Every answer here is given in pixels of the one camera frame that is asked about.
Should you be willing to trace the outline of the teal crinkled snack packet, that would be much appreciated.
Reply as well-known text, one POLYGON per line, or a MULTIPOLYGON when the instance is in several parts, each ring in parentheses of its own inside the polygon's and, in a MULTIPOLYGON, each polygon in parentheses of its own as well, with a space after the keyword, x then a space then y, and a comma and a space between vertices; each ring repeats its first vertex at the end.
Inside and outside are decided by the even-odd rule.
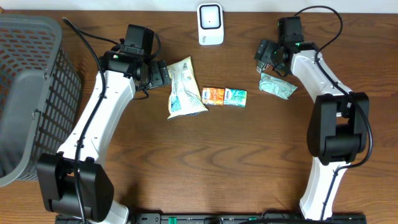
POLYGON ((261 73, 259 81, 259 89, 278 96, 284 100, 288 100, 289 96, 297 89, 297 87, 285 80, 274 77, 272 75, 261 73))

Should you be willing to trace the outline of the large white wet-wipes pack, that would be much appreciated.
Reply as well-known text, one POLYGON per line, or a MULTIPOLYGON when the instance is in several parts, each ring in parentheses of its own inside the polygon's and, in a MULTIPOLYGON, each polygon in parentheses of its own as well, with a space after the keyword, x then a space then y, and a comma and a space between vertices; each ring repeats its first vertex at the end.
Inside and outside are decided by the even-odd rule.
POLYGON ((169 117, 188 116, 208 111, 201 101, 201 94, 195 80, 192 58, 187 57, 179 62, 168 65, 171 79, 169 96, 169 117))

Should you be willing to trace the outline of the green Kleenex tissue pack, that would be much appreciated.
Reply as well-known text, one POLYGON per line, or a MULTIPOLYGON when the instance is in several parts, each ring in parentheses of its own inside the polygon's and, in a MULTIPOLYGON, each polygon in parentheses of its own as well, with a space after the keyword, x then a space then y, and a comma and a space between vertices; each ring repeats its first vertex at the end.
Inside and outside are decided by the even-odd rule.
POLYGON ((247 91, 229 89, 226 88, 224 91, 224 105, 245 107, 247 100, 247 91))

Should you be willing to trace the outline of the orange Kleenex tissue pack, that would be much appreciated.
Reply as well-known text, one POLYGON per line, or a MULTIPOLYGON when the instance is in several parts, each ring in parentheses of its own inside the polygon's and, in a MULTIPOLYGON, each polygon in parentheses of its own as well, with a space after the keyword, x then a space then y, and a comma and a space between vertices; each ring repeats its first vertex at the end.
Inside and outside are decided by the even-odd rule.
POLYGON ((201 101, 205 105, 223 105, 224 89, 205 87, 202 89, 201 101))

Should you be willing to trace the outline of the small dark green box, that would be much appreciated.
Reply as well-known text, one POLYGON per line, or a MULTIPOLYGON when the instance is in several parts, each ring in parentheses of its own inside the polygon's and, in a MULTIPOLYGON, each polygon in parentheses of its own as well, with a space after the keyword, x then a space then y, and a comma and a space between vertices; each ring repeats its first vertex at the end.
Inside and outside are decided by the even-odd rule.
POLYGON ((259 74, 261 74, 261 73, 264 72, 264 70, 268 69, 269 67, 270 67, 270 64, 258 60, 258 61, 257 61, 256 71, 257 71, 259 74))

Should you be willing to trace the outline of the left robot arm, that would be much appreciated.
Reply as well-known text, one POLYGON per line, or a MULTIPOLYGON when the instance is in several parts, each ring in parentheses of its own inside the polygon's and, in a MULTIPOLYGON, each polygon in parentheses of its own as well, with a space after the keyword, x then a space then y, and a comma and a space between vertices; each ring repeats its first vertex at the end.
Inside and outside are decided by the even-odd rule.
POLYGON ((129 209, 115 201, 104 165, 119 119, 136 92, 171 82, 154 44, 160 39, 153 30, 130 24, 125 38, 93 57, 98 74, 80 119, 57 153, 42 154, 37 163, 46 210, 82 223, 127 223, 129 209))

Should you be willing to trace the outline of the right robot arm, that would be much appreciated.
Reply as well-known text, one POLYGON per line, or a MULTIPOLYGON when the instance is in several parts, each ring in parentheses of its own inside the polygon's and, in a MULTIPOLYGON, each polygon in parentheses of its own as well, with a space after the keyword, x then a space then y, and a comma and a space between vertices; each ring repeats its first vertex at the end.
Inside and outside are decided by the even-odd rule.
POLYGON ((299 206, 304 219, 326 221, 343 174, 369 159, 354 162, 373 147, 369 98, 342 84, 320 48, 304 40, 300 16, 280 18, 277 28, 278 41, 262 40, 254 58, 259 71, 272 67, 280 77, 297 77, 314 102, 307 130, 312 169, 299 206))

